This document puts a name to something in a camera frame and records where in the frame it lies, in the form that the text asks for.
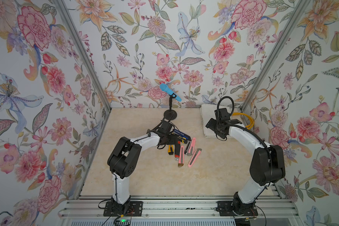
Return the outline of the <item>blue utility knife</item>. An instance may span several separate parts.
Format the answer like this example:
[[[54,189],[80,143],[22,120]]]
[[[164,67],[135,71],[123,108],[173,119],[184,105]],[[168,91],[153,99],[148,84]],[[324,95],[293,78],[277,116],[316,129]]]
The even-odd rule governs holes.
[[[183,133],[183,132],[181,132],[179,130],[174,129],[173,133],[175,133],[176,135],[178,135],[179,137],[181,137],[183,139],[186,139],[186,140],[189,140],[189,141],[192,140],[189,135],[187,135],[187,134],[185,134],[185,133]]]

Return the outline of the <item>white canvas pouch yellow handles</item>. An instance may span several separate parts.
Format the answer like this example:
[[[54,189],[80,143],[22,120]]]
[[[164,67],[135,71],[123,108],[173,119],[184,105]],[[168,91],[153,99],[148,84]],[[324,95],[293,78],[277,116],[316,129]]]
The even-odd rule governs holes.
[[[217,105],[203,104],[200,107],[200,115],[203,123],[203,134],[205,138],[216,138],[215,132],[212,130],[216,126],[216,113]],[[253,126],[253,121],[250,117],[246,116],[243,113],[234,110],[234,113],[230,117],[231,120],[239,120],[240,126],[247,127],[251,129]]]

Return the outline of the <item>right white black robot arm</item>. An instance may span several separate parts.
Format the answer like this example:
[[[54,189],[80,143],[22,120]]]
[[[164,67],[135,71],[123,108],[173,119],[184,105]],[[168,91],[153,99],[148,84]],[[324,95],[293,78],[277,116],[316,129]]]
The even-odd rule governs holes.
[[[244,215],[255,207],[257,198],[267,187],[285,177],[283,148],[263,141],[257,134],[241,126],[242,123],[232,119],[227,109],[220,108],[214,113],[216,118],[211,118],[206,128],[221,139],[231,136],[252,154],[250,179],[242,190],[234,194],[231,204],[236,215]]]

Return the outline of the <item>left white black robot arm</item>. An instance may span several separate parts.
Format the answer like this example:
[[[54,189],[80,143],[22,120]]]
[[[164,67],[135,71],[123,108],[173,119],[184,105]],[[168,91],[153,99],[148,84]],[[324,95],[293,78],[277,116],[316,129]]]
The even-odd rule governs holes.
[[[119,139],[107,161],[114,180],[113,203],[125,205],[130,201],[129,178],[136,168],[141,152],[153,147],[161,149],[168,146],[169,154],[179,158],[181,140],[175,133],[176,128],[172,122],[163,120],[155,128],[147,130],[143,136]]]

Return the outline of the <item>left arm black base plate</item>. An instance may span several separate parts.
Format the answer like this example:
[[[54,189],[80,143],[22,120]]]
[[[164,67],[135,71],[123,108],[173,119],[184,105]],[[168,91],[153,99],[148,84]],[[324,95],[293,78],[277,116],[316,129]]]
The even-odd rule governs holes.
[[[128,200],[125,204],[119,204],[113,198],[107,201],[104,207],[104,217],[141,217],[143,211],[143,202]]]

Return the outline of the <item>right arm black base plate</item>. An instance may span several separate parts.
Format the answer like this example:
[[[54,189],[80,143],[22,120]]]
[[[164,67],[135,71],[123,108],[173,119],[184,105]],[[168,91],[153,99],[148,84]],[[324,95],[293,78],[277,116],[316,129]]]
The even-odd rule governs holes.
[[[216,211],[220,216],[229,217],[257,217],[258,212],[255,203],[244,204],[240,200],[218,201]]]

